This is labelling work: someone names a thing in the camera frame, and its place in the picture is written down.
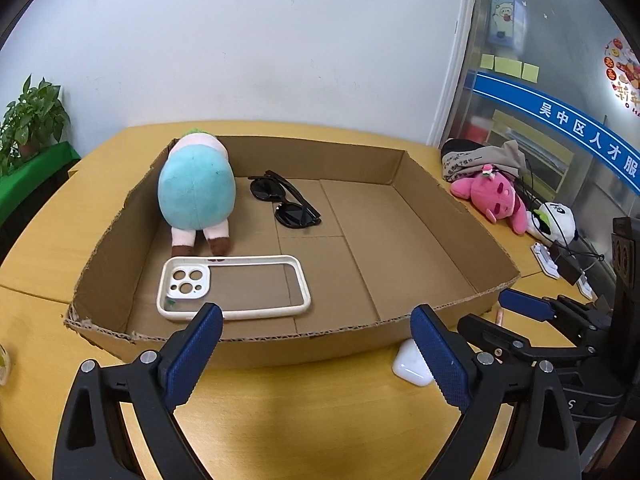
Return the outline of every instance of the sunglasses lens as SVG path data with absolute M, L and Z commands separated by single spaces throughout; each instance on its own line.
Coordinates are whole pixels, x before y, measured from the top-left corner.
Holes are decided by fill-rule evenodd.
M 282 186 L 270 178 L 257 178 L 251 183 L 250 189 L 253 196 L 265 202 L 280 202 L 285 197 Z
M 285 202 L 280 204 L 276 209 L 276 219 L 284 227 L 290 227 L 293 229 L 311 227 L 312 225 L 318 225 L 321 222 L 319 216 L 311 213 L 300 205 L 292 202 Z

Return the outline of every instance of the brown plush foot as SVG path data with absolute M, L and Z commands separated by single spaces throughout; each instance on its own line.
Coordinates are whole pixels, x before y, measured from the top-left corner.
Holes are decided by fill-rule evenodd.
M 174 245 L 171 247 L 171 257 L 193 256 L 193 247 L 189 245 Z
M 213 238 L 213 240 L 207 240 L 207 242 L 213 256 L 226 256 L 231 250 L 231 240 L 228 237 Z

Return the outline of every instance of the silver screw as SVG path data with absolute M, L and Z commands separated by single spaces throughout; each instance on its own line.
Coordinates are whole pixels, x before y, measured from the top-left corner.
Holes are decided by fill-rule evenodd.
M 92 361 L 91 359 L 85 361 L 84 363 L 82 363 L 80 365 L 80 369 L 85 373 L 89 373 L 91 370 L 93 370 L 95 368 L 95 362 Z
M 540 369 L 541 369 L 545 374 L 548 374 L 548 373 L 550 373 L 550 372 L 553 372 L 553 371 L 554 371 L 554 366 L 553 366 L 549 361 L 547 361 L 547 360 L 540 361 L 540 362 L 538 363 L 538 366 L 540 366 Z
M 158 357 L 157 353 L 155 353 L 153 350 L 147 350 L 140 356 L 140 360 L 145 365 L 148 365 L 149 363 L 152 363 L 153 361 L 155 361 L 156 357 Z
M 480 352 L 478 354 L 478 362 L 481 365 L 492 365 L 494 364 L 494 356 L 492 356 L 488 352 Z

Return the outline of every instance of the teal plush body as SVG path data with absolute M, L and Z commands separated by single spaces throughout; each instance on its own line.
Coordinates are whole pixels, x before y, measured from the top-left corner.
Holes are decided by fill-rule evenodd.
M 171 154 L 160 173 L 160 211 L 174 228 L 199 231 L 220 224 L 231 214 L 235 200 L 231 166 L 211 146 L 184 146 Z

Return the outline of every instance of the yellow table surface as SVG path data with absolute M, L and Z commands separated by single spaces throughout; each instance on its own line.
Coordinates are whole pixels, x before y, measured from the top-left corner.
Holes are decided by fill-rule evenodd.
M 129 128 L 83 159 L 0 268 L 0 344 L 14 362 L 7 386 L 0 388 L 0 428 L 38 480 L 50 478 L 60 417 L 80 363 L 93 358 L 103 366 L 119 364 L 62 325 L 73 286 L 93 247 L 89 245 L 122 206 L 121 193 L 145 173 L 149 155 L 192 126 L 214 134 L 280 135 L 406 149 L 431 173 L 440 173 L 434 148 L 360 132 L 274 123 Z M 82 206 L 95 206 L 90 221 L 82 225 L 68 215 L 78 207 L 74 198 Z M 478 218 L 525 276 L 515 288 L 581 300 L 575 287 L 540 273 L 529 249 L 532 238 L 517 237 L 507 225 L 493 226 Z M 493 320 L 495 312 L 487 316 Z M 534 345 L 569 345 L 551 326 L 518 314 L 505 312 L 504 325 Z M 395 377 L 391 363 L 396 350 L 393 346 L 306 365 L 207 371 L 176 417 L 217 479 L 417 479 L 446 441 L 458 410 L 444 402 L 435 384 L 418 388 Z M 510 408 L 503 407 L 474 478 L 488 475 L 509 414 Z M 148 478 L 159 478 L 130 407 L 125 416 L 143 470 Z

